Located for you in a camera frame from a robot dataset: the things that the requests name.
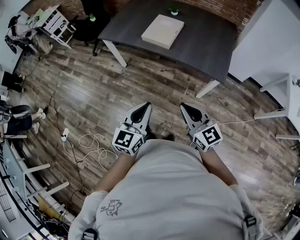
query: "power outlet extension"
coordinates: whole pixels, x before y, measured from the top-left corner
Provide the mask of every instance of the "power outlet extension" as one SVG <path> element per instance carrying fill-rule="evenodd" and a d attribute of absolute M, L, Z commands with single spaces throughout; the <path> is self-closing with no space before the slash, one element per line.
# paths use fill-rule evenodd
<path fill-rule="evenodd" d="M 65 128 L 65 130 L 64 130 L 64 132 L 63 132 L 63 134 L 61 136 L 62 141 L 65 142 L 67 140 L 69 132 L 70 132 L 70 130 L 68 128 Z"/>

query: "khaki pants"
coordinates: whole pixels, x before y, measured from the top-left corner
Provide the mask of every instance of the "khaki pants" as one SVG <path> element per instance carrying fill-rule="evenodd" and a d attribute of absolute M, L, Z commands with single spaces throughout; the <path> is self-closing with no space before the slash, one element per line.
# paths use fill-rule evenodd
<path fill-rule="evenodd" d="M 46 38 L 44 36 L 41 35 L 34 35 L 32 37 L 32 40 L 36 40 L 38 46 L 43 49 L 43 51 L 48 54 L 51 50 L 50 44 L 47 42 Z"/>

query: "hat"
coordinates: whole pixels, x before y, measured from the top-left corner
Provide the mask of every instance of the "hat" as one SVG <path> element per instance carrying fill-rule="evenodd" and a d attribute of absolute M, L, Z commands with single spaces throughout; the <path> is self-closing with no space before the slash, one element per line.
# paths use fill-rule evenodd
<path fill-rule="evenodd" d="M 12 18 L 10 19 L 10 21 L 9 21 L 8 28 L 11 28 L 12 26 L 14 26 L 16 20 L 17 20 L 20 16 L 21 16 L 21 15 L 12 17 Z"/>

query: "black shorts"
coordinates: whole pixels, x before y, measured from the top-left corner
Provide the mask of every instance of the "black shorts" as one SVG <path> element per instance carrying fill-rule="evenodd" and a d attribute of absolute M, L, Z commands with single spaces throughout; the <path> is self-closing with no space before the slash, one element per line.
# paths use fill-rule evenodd
<path fill-rule="evenodd" d="M 18 132 L 26 131 L 32 127 L 32 118 L 28 116 L 23 119 L 11 118 L 7 123 L 7 135 L 13 135 Z"/>

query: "dark gray table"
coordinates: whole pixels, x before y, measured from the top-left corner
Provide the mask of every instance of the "dark gray table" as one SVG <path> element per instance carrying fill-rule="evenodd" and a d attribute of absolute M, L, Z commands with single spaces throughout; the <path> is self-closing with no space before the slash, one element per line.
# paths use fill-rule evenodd
<path fill-rule="evenodd" d="M 168 8 L 178 8 L 173 16 Z M 184 27 L 170 49 L 145 42 L 141 35 L 159 15 L 184 22 Z M 142 48 L 181 62 L 209 75 L 211 81 L 197 97 L 223 83 L 228 74 L 236 26 L 213 13 L 173 0 L 131 0 L 99 35 L 123 67 L 126 62 L 112 42 Z"/>

